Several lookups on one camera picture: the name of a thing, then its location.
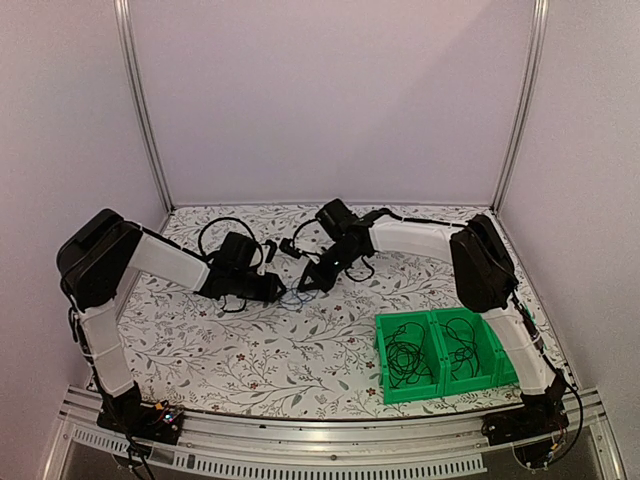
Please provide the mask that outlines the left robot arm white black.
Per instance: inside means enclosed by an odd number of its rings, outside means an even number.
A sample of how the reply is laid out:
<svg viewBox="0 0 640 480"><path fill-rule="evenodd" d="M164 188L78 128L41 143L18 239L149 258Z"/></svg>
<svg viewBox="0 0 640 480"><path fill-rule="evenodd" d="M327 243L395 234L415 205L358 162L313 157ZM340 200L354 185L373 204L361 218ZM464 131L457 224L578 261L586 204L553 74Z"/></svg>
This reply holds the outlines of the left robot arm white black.
<svg viewBox="0 0 640 480"><path fill-rule="evenodd" d="M264 261L250 233L231 232L218 250L196 253L111 209L101 210L62 245L56 266L70 303L70 327L105 409L126 433L141 433L149 415L118 333L115 299L125 274L142 272L209 299L273 303L286 287L277 274L260 270Z"/></svg>

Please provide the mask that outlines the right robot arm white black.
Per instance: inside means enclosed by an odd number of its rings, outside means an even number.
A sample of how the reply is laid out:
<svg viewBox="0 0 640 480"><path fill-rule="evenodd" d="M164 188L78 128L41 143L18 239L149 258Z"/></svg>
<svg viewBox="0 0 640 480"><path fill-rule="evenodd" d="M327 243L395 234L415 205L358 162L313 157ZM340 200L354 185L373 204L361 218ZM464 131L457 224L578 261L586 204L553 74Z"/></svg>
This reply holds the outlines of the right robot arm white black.
<svg viewBox="0 0 640 480"><path fill-rule="evenodd" d="M563 397L569 385L546 355L542 335L517 296L514 263L488 216L477 214L463 224L402 217L387 208L358 216L334 199L315 219L333 243L307 263L299 290L329 292L355 261L378 252L451 263L458 300L488 323L521 389L522 407L486 416L485 434L511 441L568 427Z"/></svg>

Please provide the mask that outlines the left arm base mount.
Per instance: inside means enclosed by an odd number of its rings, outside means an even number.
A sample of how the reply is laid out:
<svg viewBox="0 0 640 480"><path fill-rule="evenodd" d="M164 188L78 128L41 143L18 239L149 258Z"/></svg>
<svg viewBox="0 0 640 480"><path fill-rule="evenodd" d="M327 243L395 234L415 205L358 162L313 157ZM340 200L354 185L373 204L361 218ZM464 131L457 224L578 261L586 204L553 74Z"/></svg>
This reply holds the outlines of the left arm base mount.
<svg viewBox="0 0 640 480"><path fill-rule="evenodd" d="M97 418L103 429L168 445L178 443L183 422L184 408L167 401L154 405L138 400L104 401Z"/></svg>

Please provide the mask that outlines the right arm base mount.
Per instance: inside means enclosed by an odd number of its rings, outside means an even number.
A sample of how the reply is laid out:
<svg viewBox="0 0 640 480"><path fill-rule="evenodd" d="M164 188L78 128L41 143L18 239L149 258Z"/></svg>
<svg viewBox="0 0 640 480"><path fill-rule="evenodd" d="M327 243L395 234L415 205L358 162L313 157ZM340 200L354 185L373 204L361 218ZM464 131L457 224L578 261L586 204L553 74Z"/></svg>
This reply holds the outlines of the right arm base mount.
<svg viewBox="0 0 640 480"><path fill-rule="evenodd" d="M569 416L562 401L550 414L541 404L488 414L483 417L481 434L490 446L509 444L522 468L531 472L548 470L574 449L585 425L582 398L576 390L571 394L578 405L577 429L571 439Z"/></svg>

